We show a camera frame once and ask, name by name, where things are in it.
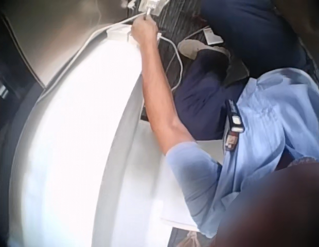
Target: shirt sleeve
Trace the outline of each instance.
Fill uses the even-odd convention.
[[[180,143],[166,154],[185,197],[189,212],[200,229],[215,197],[221,165],[195,142]]]

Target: hand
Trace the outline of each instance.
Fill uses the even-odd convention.
[[[139,16],[134,20],[131,34],[140,46],[157,42],[157,33],[156,22],[150,16],[147,16],[146,20],[144,20],[144,16]]]

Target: navy blue pants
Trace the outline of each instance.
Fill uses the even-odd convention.
[[[270,0],[203,0],[202,16],[244,62],[251,77],[284,67],[310,72],[297,34],[275,13]],[[248,81],[222,86],[227,68],[224,54],[202,50],[175,92],[179,118],[196,140],[222,139],[225,100],[237,102]]]

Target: shoe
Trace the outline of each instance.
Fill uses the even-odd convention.
[[[185,57],[193,60],[195,60],[197,53],[204,49],[215,50],[225,54],[228,58],[230,57],[229,51],[225,48],[219,46],[208,46],[198,40],[183,40],[178,44],[178,51]]]

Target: person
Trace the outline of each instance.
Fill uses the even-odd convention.
[[[132,36],[140,45],[151,128],[193,220],[211,238],[241,191],[275,170],[319,162],[319,89],[306,51],[270,1],[203,0],[202,15],[244,62],[249,78],[223,87],[229,52],[187,40],[179,50],[194,62],[173,99],[156,23],[136,19]],[[236,103],[244,132],[219,164],[196,140],[227,140],[226,100]]]

